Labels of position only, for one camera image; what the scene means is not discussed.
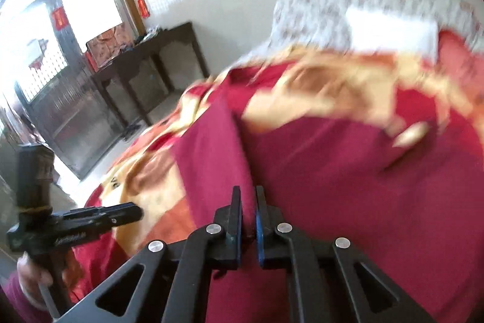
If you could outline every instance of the floor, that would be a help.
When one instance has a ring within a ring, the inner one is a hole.
[[[156,108],[149,113],[149,118],[153,123],[166,117],[177,105],[181,93],[172,93]],[[146,125],[143,121],[142,126],[128,141],[119,140],[96,164],[90,173],[83,180],[79,180],[59,158],[56,157],[54,167],[60,174],[58,185],[71,196],[78,207],[83,207],[90,194],[96,189],[107,173],[113,162],[132,144],[132,142],[143,132]]]

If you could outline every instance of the dark cloth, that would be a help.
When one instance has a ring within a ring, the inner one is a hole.
[[[17,272],[14,272],[0,294],[2,316],[1,321],[8,323],[51,323],[52,318],[47,311],[34,307],[25,297],[20,288]]]

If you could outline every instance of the dark wooden table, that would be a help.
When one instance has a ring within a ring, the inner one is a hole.
[[[93,82],[98,88],[101,96],[125,129],[129,126],[129,123],[108,93],[106,87],[113,78],[118,79],[124,91],[130,97],[140,118],[148,126],[151,126],[152,122],[129,81],[139,73],[141,62],[147,58],[151,58],[168,91],[174,91],[175,87],[168,76],[168,72],[166,71],[165,65],[160,56],[161,49],[174,41],[192,45],[200,70],[202,71],[203,76],[208,78],[210,74],[207,69],[207,64],[202,51],[200,50],[197,36],[193,31],[191,22],[158,32],[156,36],[137,44],[133,49],[119,54],[93,74]]]

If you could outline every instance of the black metal bracket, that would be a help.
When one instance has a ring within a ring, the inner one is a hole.
[[[313,240],[267,204],[262,186],[256,195],[259,263],[286,269],[293,322],[434,322],[348,239]]]
[[[432,323],[432,317],[346,238],[313,240],[257,194],[262,269],[284,269],[296,323]],[[59,323],[203,323],[213,270],[236,270],[241,254],[240,189],[214,222],[185,241],[151,241]]]
[[[59,323],[202,323],[213,270],[240,265],[240,189],[214,222],[184,240],[151,241],[76,304]]]
[[[26,251],[52,275],[52,285],[39,285],[39,289],[50,315],[58,319],[73,306],[62,280],[67,250],[97,240],[113,227],[139,221],[143,210],[134,203],[124,203],[73,209],[67,213],[52,214],[51,211],[50,206],[42,210],[23,209],[19,223],[7,232],[7,241],[12,251]]]

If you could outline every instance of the red blanket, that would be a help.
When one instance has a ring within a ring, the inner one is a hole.
[[[149,240],[212,221],[240,185],[247,242],[253,185],[311,237],[344,236],[440,322],[481,297],[481,111],[419,59],[291,49],[191,87],[88,204],[134,201],[140,223],[78,248],[85,295]],[[208,322],[288,321],[285,275],[243,267],[212,282]]]

